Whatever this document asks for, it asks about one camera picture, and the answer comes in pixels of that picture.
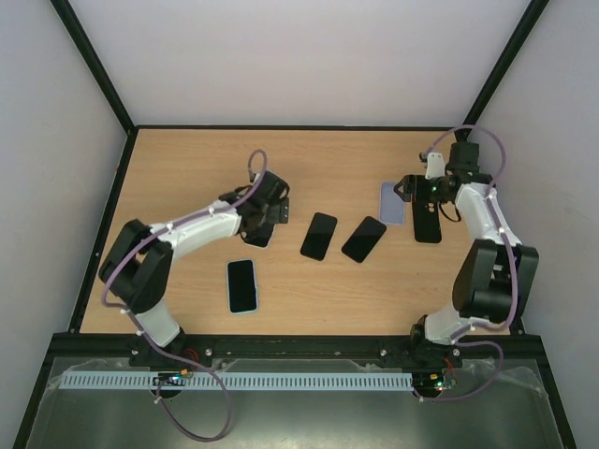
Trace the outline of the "lilac phone case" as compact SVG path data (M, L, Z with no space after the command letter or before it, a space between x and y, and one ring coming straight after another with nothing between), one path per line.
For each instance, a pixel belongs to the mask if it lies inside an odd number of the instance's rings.
M405 220L405 203L394 186L393 181L385 181L380 187L378 220L385 225L403 225Z

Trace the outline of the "black bare phone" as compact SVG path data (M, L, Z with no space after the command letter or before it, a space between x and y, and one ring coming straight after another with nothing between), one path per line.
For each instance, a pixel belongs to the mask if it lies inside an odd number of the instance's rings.
M363 263L387 232L387 226L372 216L366 216L342 247L342 254L356 263Z

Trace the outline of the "black phone case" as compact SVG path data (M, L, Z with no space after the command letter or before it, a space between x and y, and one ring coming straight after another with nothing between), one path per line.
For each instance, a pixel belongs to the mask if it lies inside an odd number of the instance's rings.
M438 244L442 241L439 210L436 203L412 203L414 237L417 242Z

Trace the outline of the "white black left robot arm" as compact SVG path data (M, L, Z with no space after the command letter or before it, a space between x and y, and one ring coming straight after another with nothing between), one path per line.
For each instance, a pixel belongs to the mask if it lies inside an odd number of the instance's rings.
M276 225L288 222L289 185L270 171L223 194L208 207L164 224L127 222L98 271L124 310L154 344L167 347L183 332L166 305L171 267L219 239L239 236L266 247Z

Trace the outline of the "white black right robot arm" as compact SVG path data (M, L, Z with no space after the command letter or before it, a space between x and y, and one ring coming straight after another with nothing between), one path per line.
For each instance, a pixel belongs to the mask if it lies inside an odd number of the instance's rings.
M538 267L538 251L523 245L511 230L493 178L481 172L478 155L479 147L472 142L453 143L447 158L429 149L419 156L424 174L406 175L393 188L411 206L416 241L441 241L445 204L455 208L455 222L465 223L472 239L449 303L423 315L411 328L408 354L421 367L447 355L469 332L498 333L511 327Z

